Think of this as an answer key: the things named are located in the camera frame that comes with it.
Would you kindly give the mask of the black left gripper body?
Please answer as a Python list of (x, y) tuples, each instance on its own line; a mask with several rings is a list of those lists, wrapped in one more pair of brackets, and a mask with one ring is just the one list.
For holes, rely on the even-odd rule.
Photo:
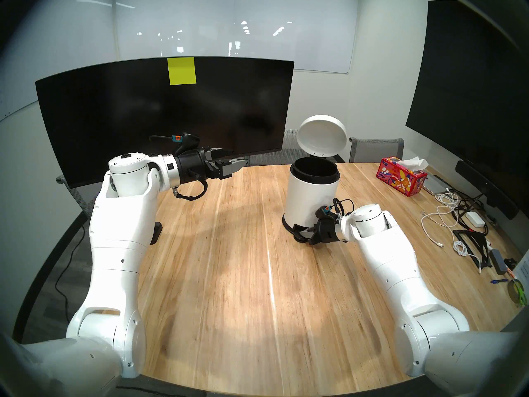
[(176, 149), (179, 183), (200, 182), (207, 189), (207, 179), (218, 175), (214, 162), (219, 160), (209, 149)]

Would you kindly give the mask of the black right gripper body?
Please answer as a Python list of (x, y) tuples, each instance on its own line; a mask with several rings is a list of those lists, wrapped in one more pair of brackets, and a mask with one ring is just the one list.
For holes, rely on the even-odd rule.
[(318, 235), (318, 244), (329, 244), (343, 240), (341, 221), (338, 218), (319, 219), (312, 229), (314, 229), (314, 235)]

